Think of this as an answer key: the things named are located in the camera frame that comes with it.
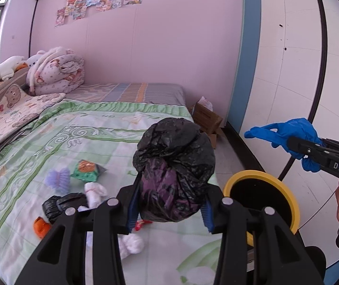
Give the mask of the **green snack wrapper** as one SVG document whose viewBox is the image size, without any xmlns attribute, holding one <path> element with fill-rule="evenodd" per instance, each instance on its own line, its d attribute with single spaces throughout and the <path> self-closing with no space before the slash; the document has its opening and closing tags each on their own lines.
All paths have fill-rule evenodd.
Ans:
<svg viewBox="0 0 339 285">
<path fill-rule="evenodd" d="M 106 168 L 103 166 L 92 161 L 80 160 L 71 173 L 71 177 L 85 183 L 96 182 L 104 172 L 106 172 Z"/>
</svg>

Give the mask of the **blue rubber glove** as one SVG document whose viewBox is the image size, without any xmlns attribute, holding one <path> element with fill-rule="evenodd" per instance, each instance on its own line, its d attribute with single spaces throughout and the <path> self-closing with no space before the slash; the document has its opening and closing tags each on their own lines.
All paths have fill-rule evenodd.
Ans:
<svg viewBox="0 0 339 285">
<path fill-rule="evenodd" d="M 306 140 L 312 143 L 323 145 L 323 141 L 318 137 L 317 131 L 305 118 L 291 119 L 286 122 L 271 123 L 262 127 L 252 127 L 244 133 L 247 139 L 258 138 L 271 143 L 275 149 L 281 146 L 293 158 L 301 160 L 302 167 L 307 172 L 320 171 L 320 165 L 309 158 L 305 158 L 302 153 L 292 151 L 287 142 L 291 137 Z"/>
</svg>

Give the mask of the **black purple plastic bag bundle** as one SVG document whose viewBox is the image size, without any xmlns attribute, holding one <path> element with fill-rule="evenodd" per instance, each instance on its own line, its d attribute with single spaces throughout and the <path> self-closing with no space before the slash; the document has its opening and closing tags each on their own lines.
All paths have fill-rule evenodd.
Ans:
<svg viewBox="0 0 339 285">
<path fill-rule="evenodd" d="M 151 125 L 133 156 L 141 218 L 179 222 L 197 213 L 215 163 L 209 137 L 194 122 L 166 118 Z"/>
</svg>

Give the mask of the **bear print folded blanket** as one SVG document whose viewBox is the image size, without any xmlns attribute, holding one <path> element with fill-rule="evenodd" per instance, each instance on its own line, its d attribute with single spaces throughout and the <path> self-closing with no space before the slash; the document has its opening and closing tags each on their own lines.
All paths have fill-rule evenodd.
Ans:
<svg viewBox="0 0 339 285">
<path fill-rule="evenodd" d="M 0 100 L 0 151 L 23 133 L 23 127 L 37 119 L 43 110 L 65 97 L 63 93 L 30 96 L 12 84 Z"/>
</svg>

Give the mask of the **orange peel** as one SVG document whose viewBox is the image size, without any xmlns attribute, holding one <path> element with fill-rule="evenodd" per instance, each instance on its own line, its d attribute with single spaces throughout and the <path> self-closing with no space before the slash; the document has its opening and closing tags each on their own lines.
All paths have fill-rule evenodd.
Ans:
<svg viewBox="0 0 339 285">
<path fill-rule="evenodd" d="M 33 230 L 39 239 L 43 239 L 46 236 L 46 234 L 50 231 L 51 227 L 52 227 L 51 224 L 47 223 L 41 217 L 36 218 L 36 220 L 33 223 Z"/>
</svg>

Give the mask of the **red candy wrapper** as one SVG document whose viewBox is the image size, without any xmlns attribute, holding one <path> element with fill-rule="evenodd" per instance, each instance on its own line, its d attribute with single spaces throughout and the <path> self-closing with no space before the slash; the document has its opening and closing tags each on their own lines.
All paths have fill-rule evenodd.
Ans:
<svg viewBox="0 0 339 285">
<path fill-rule="evenodd" d="M 141 230 L 146 224 L 152 224 L 152 221 L 149 220 L 145 220 L 145 219 L 139 219 L 137 220 L 137 222 L 135 223 L 135 231 L 139 231 Z"/>
</svg>

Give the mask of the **lavender foam net bundle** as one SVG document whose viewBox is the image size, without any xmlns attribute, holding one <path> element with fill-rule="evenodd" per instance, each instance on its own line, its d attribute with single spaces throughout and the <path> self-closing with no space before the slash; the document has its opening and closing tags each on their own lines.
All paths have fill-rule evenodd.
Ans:
<svg viewBox="0 0 339 285">
<path fill-rule="evenodd" d="M 70 169 L 65 167 L 59 171 L 50 169 L 45 177 L 45 184 L 61 194 L 70 192 Z"/>
</svg>

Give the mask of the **yellow rimmed black trash bin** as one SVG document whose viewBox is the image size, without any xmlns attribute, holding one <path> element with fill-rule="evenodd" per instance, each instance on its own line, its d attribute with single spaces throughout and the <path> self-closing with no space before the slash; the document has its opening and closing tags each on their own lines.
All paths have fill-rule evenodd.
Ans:
<svg viewBox="0 0 339 285">
<path fill-rule="evenodd" d="M 300 208 L 291 189 L 274 176 L 256 170 L 235 173 L 224 186 L 223 194 L 247 208 L 252 216 L 271 207 L 289 227 L 289 233 L 275 227 L 279 247 L 284 249 L 297 241 Z"/>
</svg>

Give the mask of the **pink floral folded quilt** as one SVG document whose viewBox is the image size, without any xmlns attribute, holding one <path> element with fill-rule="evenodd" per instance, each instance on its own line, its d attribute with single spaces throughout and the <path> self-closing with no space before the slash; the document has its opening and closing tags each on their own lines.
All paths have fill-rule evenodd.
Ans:
<svg viewBox="0 0 339 285">
<path fill-rule="evenodd" d="M 84 59 L 62 46 L 48 50 L 31 68 L 26 84 L 31 95 L 70 93 L 84 83 Z"/>
</svg>

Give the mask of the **cardboard box on floor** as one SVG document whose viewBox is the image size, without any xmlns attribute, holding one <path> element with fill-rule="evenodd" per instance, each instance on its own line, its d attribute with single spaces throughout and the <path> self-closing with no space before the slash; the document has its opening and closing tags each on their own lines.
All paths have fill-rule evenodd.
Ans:
<svg viewBox="0 0 339 285">
<path fill-rule="evenodd" d="M 189 108 L 194 123 L 199 125 L 200 130 L 207 134 L 213 149 L 216 149 L 217 136 L 222 134 L 222 117 L 213 111 L 213 105 L 208 99 L 202 96 L 195 105 Z"/>
</svg>

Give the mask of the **small white tissue bundle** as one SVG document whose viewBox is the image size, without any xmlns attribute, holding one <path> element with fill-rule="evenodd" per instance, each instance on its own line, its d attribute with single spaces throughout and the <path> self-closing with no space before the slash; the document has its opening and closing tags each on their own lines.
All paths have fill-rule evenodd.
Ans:
<svg viewBox="0 0 339 285">
<path fill-rule="evenodd" d="M 123 260 L 129 255 L 141 253 L 144 249 L 143 239 L 135 234 L 131 233 L 129 235 L 120 235 L 118 236 L 119 240 L 119 251 L 120 258 Z"/>
</svg>

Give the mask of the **white goose plush toy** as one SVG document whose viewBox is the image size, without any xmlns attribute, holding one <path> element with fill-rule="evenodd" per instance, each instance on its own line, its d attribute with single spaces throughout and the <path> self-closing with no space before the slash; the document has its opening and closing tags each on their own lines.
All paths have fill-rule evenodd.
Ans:
<svg viewBox="0 0 339 285">
<path fill-rule="evenodd" d="M 7 81 L 17 70 L 28 67 L 23 56 L 12 56 L 0 63 L 0 81 Z"/>
</svg>

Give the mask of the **white bear plush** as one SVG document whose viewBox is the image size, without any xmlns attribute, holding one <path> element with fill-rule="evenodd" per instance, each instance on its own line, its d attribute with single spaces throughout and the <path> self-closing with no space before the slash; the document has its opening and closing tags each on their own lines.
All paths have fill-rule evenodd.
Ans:
<svg viewBox="0 0 339 285">
<path fill-rule="evenodd" d="M 44 50 L 39 50 L 36 54 L 32 55 L 26 60 L 26 64 L 29 68 L 36 64 L 36 62 L 45 54 Z"/>
</svg>

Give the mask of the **striped brown pillow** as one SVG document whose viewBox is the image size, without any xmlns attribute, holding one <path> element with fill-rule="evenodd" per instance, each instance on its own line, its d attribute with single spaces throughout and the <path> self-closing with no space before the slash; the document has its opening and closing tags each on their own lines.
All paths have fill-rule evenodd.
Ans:
<svg viewBox="0 0 339 285">
<path fill-rule="evenodd" d="M 8 90 L 8 88 L 13 84 L 18 85 L 22 89 L 27 87 L 26 77 L 27 77 L 28 71 L 29 71 L 29 68 L 20 69 L 16 71 L 14 76 L 12 76 L 9 80 L 0 81 L 0 99 L 3 97 L 3 95 Z"/>
</svg>

